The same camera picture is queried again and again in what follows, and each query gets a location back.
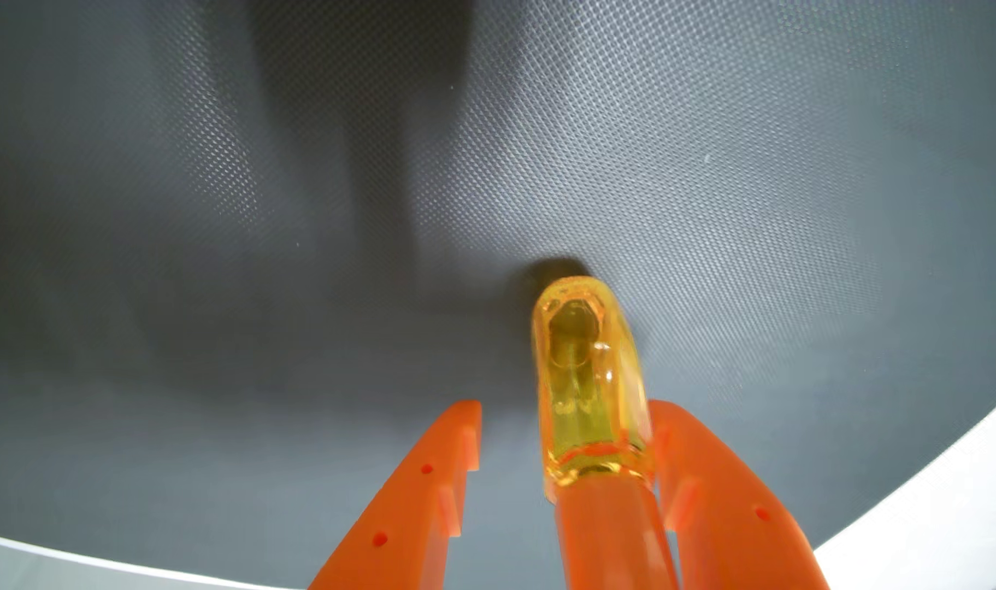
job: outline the textured fabric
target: textured fabric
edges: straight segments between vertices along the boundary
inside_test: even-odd
[[[477,398],[558,587],[549,256],[821,543],[996,404],[996,2],[0,2],[0,535],[303,586]]]

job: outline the transparent yellow tip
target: transparent yellow tip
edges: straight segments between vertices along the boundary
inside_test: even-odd
[[[546,288],[531,319],[545,496],[589,474],[648,483],[651,419],[632,334],[611,290],[574,276]]]

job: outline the orange robotic gripper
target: orange robotic gripper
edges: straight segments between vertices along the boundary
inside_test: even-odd
[[[545,496],[569,590],[677,589],[667,530],[686,590],[827,588],[793,516],[734,451],[680,406],[647,402],[607,286],[557,280],[531,326]],[[309,589],[441,589],[466,471],[479,468],[481,422],[476,401],[444,411]]]

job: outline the orange plastic part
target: orange plastic part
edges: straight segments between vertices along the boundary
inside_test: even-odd
[[[665,528],[686,590],[825,590],[803,531],[751,469],[680,406],[649,404]]]
[[[676,590],[662,518],[643,479],[595,474],[556,491],[568,590]]]
[[[441,590],[461,535],[466,471],[480,466],[483,410],[460,401],[428,427],[331,553],[309,590]]]

